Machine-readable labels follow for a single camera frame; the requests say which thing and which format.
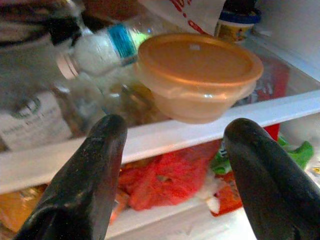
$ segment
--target water bottle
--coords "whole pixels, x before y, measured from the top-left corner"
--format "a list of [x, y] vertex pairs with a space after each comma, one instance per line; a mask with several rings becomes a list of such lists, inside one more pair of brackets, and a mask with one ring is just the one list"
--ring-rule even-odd
[[168, 32], [164, 21], [147, 12], [124, 23], [80, 37], [74, 48], [58, 56], [57, 64], [67, 79], [81, 73], [92, 77], [132, 63], [139, 45], [147, 38]]

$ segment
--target green vegetable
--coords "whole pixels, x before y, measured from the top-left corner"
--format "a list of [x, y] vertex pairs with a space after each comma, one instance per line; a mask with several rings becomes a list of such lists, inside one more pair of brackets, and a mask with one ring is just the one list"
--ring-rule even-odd
[[[308, 141], [303, 142], [303, 144], [297, 149], [293, 149], [293, 146], [290, 145], [282, 136], [278, 138], [277, 143], [303, 170], [314, 155], [314, 149]], [[218, 175], [225, 175], [232, 171], [224, 141], [222, 141], [218, 153], [212, 159], [210, 168]]]

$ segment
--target white bag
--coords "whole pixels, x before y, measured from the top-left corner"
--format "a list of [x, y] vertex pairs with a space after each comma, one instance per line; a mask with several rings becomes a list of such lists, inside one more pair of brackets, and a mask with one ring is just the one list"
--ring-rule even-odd
[[149, 11], [191, 32], [214, 35], [225, 0], [139, 0]]

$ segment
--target orange plastic lid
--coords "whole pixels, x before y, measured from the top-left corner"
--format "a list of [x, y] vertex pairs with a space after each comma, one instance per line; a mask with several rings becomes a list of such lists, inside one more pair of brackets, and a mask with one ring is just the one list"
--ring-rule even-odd
[[141, 44], [138, 58], [154, 75], [198, 86], [242, 86], [260, 78], [264, 69], [252, 52], [192, 33], [149, 38]]

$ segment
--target blue bottle label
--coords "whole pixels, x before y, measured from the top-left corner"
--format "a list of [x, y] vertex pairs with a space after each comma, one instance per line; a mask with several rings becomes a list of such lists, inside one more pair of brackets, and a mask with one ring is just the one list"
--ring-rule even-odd
[[134, 41], [123, 24], [113, 25], [107, 29], [107, 32], [121, 59], [131, 58], [137, 54]]

